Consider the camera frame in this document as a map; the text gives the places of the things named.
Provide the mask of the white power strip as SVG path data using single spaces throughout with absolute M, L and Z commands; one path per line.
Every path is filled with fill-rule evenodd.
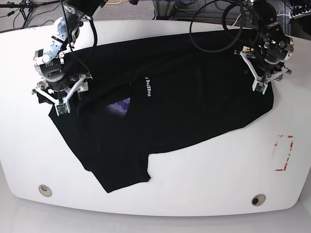
M 311 6 L 309 4 L 295 6 L 290 12 L 290 18 L 300 18 L 311 15 Z

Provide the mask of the aluminium frame rack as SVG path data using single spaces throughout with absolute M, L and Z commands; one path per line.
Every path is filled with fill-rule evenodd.
M 221 23 L 224 9 L 231 0 L 153 0 L 155 20 L 191 21 Z

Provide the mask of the black printed T-shirt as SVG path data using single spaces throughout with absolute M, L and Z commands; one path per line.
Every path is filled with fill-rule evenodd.
M 97 46 L 86 63 L 89 90 L 50 119 L 106 192 L 147 182 L 150 154 L 243 128 L 272 109 L 272 87 L 253 91 L 240 49 L 202 52 L 187 34 Z

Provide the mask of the black tripod stand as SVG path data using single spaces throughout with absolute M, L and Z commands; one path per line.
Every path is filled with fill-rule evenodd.
M 5 15 L 1 15 L 0 18 L 8 18 L 13 15 L 16 15 L 13 19 L 13 29 L 16 29 L 15 27 L 15 21 L 18 16 L 22 16 L 23 18 L 23 24 L 21 26 L 21 29 L 25 29 L 30 21 L 31 21 L 31 15 L 33 11 L 37 8 L 57 4 L 57 6 L 60 4 L 60 0 L 51 0 L 51 1 L 37 1 L 34 0 L 21 0 L 19 3 L 14 3 L 13 0 L 7 1 L 5 4 L 1 4 L 1 9 L 9 9 L 10 11 L 6 13 Z

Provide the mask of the red tape marking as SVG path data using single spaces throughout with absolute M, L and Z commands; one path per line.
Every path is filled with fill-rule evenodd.
M 294 136 L 292 135 L 278 135 L 274 145 L 273 151 L 273 165 L 274 171 L 285 171 L 291 155 L 294 144 Z

